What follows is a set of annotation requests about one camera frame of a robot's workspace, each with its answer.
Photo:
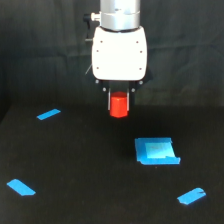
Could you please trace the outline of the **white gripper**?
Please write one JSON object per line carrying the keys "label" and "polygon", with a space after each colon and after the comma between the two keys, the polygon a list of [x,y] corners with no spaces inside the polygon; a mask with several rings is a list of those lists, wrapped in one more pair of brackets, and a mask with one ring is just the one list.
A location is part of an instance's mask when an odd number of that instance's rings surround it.
{"label": "white gripper", "polygon": [[135,89],[152,78],[144,28],[112,32],[97,27],[92,38],[90,68],[96,83],[107,94],[108,111],[111,92],[115,91],[126,92],[127,111],[130,111]]}

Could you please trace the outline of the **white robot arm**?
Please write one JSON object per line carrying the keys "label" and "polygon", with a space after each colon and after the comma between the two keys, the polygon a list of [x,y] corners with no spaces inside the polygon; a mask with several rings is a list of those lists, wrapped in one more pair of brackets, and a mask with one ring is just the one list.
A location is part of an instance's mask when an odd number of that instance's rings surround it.
{"label": "white robot arm", "polygon": [[90,27],[98,22],[92,38],[91,64],[96,83],[107,93],[108,110],[115,118],[126,117],[130,97],[144,81],[148,47],[140,25],[140,0],[100,0],[100,11],[85,14]]}

